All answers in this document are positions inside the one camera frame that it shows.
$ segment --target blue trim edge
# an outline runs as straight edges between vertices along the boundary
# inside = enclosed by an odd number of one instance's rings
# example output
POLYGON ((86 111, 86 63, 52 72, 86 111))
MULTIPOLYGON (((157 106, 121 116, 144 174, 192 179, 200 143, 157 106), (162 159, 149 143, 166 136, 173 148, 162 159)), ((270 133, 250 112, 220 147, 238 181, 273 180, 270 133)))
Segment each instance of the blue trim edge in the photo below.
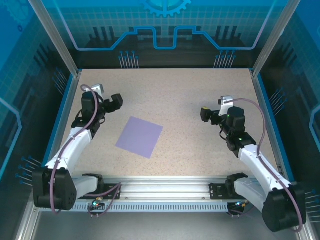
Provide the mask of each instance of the blue trim edge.
POLYGON ((44 167, 47 164, 47 162, 49 161, 51 148, 52 148, 52 146, 54 144, 54 140, 55 140, 55 137, 56 137, 56 134, 57 134, 58 126, 59 126, 60 121, 61 121, 62 112, 64 111, 64 108, 65 108, 65 105, 66 105, 66 101, 67 101, 67 97, 68 97, 68 94, 69 94, 69 91, 70 91, 70 87, 71 87, 71 83, 72 83, 73 77, 74 76, 72 74, 70 74, 70 77, 69 77, 69 80, 68 80, 68 83, 66 85, 66 88, 65 88, 65 91, 64 91, 64 95, 63 95, 63 98, 62 98, 62 101, 61 101, 59 112, 58 112, 58 115, 56 116, 56 119, 55 119, 55 123, 54 123, 53 129, 52 129, 51 137, 50 137, 50 140, 49 140, 49 143, 48 143, 48 147, 46 148, 46 151, 45 151, 45 155, 44 155, 43 162, 42 162, 42 165, 41 165, 42 167, 44 167))
POLYGON ((267 110, 269 112, 269 115, 270 115, 271 124, 272 124, 272 127, 274 129, 275 137, 276 137, 276 140, 278 142, 279 149, 280 149, 280 152, 281 152, 281 155, 282 155, 284 167, 285 167, 286 173, 287 173, 288 178, 289 178, 288 180, 290 182, 294 182, 295 181, 294 174, 292 173, 291 166, 290 166, 290 163, 289 163, 289 160, 288 160, 288 156, 286 154, 285 146, 284 146, 284 143, 282 142, 282 139, 281 139, 281 136, 280 136, 280 132, 279 132, 279 129, 278 129, 278 125, 277 125, 277 122, 276 122, 276 118, 275 118, 274 113, 272 112, 272 108, 271 108, 271 105, 270 105, 270 102, 269 102, 267 91, 266 91, 266 88, 265 88, 265 85, 263 83, 263 80, 261 78, 260 73, 258 74, 257 78, 258 78, 258 81, 259 81, 259 84, 260 84, 260 87, 261 87, 263 98, 265 100, 266 108, 267 108, 267 110))
POLYGON ((15 115, 16 121, 17 121, 17 123, 18 123, 18 129, 17 129, 17 131, 16 131, 16 133, 15 133, 15 135, 14 135, 14 138, 13 138, 13 140, 12 140, 12 143, 11 143, 11 145, 10 145, 10 148, 9 148, 7 154, 6 154, 6 157, 5 157, 4 161, 3 161, 2 167, 1 167, 1 169, 0 169, 0 182, 1 182, 1 179, 2 179, 2 177, 3 177, 3 175, 4 175, 4 173, 5 173, 5 170, 6 170, 6 167, 7 167, 7 165, 8 165, 8 162, 9 162, 9 160, 10 160, 10 158, 11 158, 11 155, 12 155, 12 153, 13 153, 13 151, 14 151, 14 148, 15 148, 15 146, 16 146, 16 144, 17 144, 18 138, 19 138, 20 133, 21 133, 21 131, 22 131, 22 122, 21 122, 20 113, 19 113, 19 111, 18 111, 15 107, 11 106, 9 103, 7 103, 7 102, 6 102, 4 99, 2 99, 1 97, 0 97, 0 104, 3 104, 6 108, 8 108, 8 110, 9 110, 10 112, 12 112, 12 113, 15 115))

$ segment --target cable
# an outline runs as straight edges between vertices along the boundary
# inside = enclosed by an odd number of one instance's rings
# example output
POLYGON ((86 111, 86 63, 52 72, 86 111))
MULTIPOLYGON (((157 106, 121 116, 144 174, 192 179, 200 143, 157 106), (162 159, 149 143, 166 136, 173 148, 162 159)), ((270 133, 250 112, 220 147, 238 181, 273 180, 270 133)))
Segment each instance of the cable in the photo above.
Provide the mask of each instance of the cable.
MULTIPOLYGON (((102 213, 100 213, 100 214, 97 214, 97 217, 102 216, 102 215, 105 215, 105 214, 110 210, 110 208, 111 208, 112 204, 114 203, 114 201, 115 201, 115 199, 116 199, 116 197, 117 197, 117 194, 118 194, 118 192, 119 192, 119 190, 120 190, 120 188, 121 188, 121 182, 119 182, 117 185, 115 185, 115 186, 114 186, 113 188, 111 188, 109 191, 107 191, 107 192, 105 192, 105 193, 102 193, 102 194, 104 194, 104 195, 107 195, 108 193, 110 193, 110 192, 112 192, 113 190, 115 190, 116 187, 117 187, 117 189, 116 189, 116 191, 115 191, 115 193, 114 193, 114 196, 113 196, 113 198, 112 198, 109 206, 104 210, 104 212, 102 212, 102 213)), ((88 208, 88 214, 90 214, 91 217, 93 217, 93 214, 92 214, 91 211, 90 211, 91 206, 92 206, 92 205, 90 205, 89 208, 88 208)))
POLYGON ((109 193, 111 193, 113 190, 115 190, 115 188, 117 188, 118 186, 121 186, 121 182, 119 182, 117 185, 115 185, 113 188, 111 188, 110 190, 104 192, 104 193, 100 193, 100 194, 86 194, 84 195, 85 197, 94 197, 94 198, 97 198, 97 197, 103 197, 105 195, 108 195, 109 193))
POLYGON ((257 147, 257 156, 258 156, 258 159, 260 160, 260 162, 262 163, 262 165, 267 169, 267 171, 279 182, 279 184, 283 187, 283 189, 286 191, 286 193, 288 194, 290 200, 292 201, 292 204, 295 208, 295 211, 296 211, 296 214, 298 216, 298 220, 299 220, 299 227, 298 229, 293 229, 292 231, 295 232, 295 233, 299 233, 301 232, 302 228, 303 228, 303 220, 302 220, 302 215, 301 215, 301 212, 300 212, 300 209, 298 207, 298 204, 294 198, 294 196, 291 194, 291 192, 289 191, 289 189, 286 187, 286 185, 280 180, 280 178, 268 167, 268 165, 265 163, 265 161, 261 158, 260 156, 260 148, 261 148, 261 145, 262 145, 262 142, 265 138, 265 135, 266 135, 266 117, 265 117, 265 114, 264 112, 262 111, 261 107, 255 103, 254 101, 250 100, 250 99, 246 99, 246 98, 237 98, 237 99, 233 99, 233 100, 230 100, 230 101, 226 101, 224 102, 225 104, 228 104, 228 103, 233 103, 233 102, 240 102, 240 101, 244 101, 244 102, 248 102, 248 103, 251 103, 253 105, 255 105, 261 115, 262 115, 262 119, 263 119, 263 132, 262 132, 262 136, 261 136, 261 139, 260 139, 260 142, 258 144, 258 147, 257 147))
POLYGON ((250 212, 252 212, 252 210, 255 209, 255 206, 253 206, 252 208, 250 208, 250 210, 248 210, 247 212, 243 213, 241 211, 238 210, 230 210, 230 212, 234 212, 236 214, 239 214, 240 216, 245 216, 247 214, 249 214, 250 212))
POLYGON ((92 115, 92 118, 90 119, 90 121, 87 123, 87 125, 85 125, 81 130, 79 130, 75 135, 73 135, 73 137, 71 137, 66 143, 65 145, 63 145, 63 147, 61 148, 59 154, 58 154, 58 157, 57 157, 57 160, 54 164, 54 167, 53 167, 53 170, 52 170, 52 174, 51 174, 51 178, 50 178, 50 206, 51 206, 51 211, 53 212, 53 214, 57 215, 61 212, 61 209, 56 212, 56 209, 55 209, 55 200, 54 200, 54 182, 55 182, 55 176, 56 176, 56 171, 57 171, 57 168, 58 168, 58 165, 60 163, 60 159, 62 157, 62 155, 64 154, 66 148, 68 147, 68 145, 76 139, 76 137, 81 134, 83 131, 85 131, 91 124, 92 122, 95 120, 95 117, 97 115, 97 112, 98 112, 98 99, 97 99, 97 96, 96 96, 96 93, 93 91, 93 89, 91 87, 89 87, 88 85, 81 85, 80 86, 81 90, 82 91, 86 91, 86 89, 89 89, 91 92, 92 92, 92 95, 93 95, 93 98, 94 98, 94 105, 95 105, 95 109, 94 109, 94 112, 93 112, 93 115, 92 115))
POLYGON ((225 139, 223 136, 221 136, 222 132, 223 132, 223 129, 221 129, 221 131, 219 132, 220 138, 222 138, 223 140, 227 141, 227 139, 225 139))

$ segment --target enclosure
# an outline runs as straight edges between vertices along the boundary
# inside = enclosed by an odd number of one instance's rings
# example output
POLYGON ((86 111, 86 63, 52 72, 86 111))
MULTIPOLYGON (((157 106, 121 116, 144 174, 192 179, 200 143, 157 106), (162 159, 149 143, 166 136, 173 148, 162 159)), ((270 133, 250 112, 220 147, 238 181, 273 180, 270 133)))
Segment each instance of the enclosure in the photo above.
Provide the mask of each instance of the enclosure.
MULTIPOLYGON (((1 239, 318 239, 319 10, 317 0, 0 0, 1 239), (122 182, 98 219, 85 199, 58 216, 33 199, 33 171, 68 138, 82 84, 123 98, 72 171, 122 182), (257 182, 201 120, 221 96, 262 108, 262 153, 306 193, 301 232, 271 232, 257 209, 230 217, 239 200, 211 198, 229 175, 257 182)), ((258 142, 260 112, 235 105, 258 142)))

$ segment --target blue graphic panel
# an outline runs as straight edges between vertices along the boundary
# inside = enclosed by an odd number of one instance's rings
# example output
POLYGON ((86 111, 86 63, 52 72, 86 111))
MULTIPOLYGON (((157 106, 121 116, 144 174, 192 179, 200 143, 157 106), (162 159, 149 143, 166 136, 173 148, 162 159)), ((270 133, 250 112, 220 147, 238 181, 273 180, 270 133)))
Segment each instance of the blue graphic panel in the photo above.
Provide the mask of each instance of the blue graphic panel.
POLYGON ((15 239, 70 72, 28 0, 0 0, 0 16, 0 232, 15 239))
POLYGON ((113 51, 123 49, 139 51, 142 68, 166 67, 168 58, 175 63, 171 67, 213 67, 220 51, 243 51, 232 67, 252 67, 286 3, 44 1, 80 68, 120 68, 113 51))
POLYGON ((301 0, 261 71, 298 182, 319 188, 320 2, 301 0))

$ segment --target table surface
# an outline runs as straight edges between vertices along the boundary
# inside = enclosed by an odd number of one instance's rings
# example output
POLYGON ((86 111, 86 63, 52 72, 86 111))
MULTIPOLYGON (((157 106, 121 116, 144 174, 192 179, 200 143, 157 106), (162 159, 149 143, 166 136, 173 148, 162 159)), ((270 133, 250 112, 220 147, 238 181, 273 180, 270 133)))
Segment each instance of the table surface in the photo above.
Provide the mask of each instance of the table surface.
POLYGON ((83 212, 41 212, 34 240, 294 240, 290 229, 271 232, 261 213, 231 218, 226 213, 109 212, 91 219, 83 212))
MULTIPOLYGON (((103 84, 104 97, 121 94, 123 107, 106 115, 106 122, 82 152, 74 176, 227 176, 241 172, 252 176, 219 137, 220 128, 200 118, 203 106, 220 109, 221 96, 258 102, 248 69, 85 69, 63 142, 82 108, 82 84, 103 84), (130 117, 163 126, 150 159, 116 147, 130 117)), ((263 131, 259 110, 247 102, 235 105, 244 108, 246 131, 259 142, 263 131)), ((268 135, 261 151, 275 167, 268 135)))

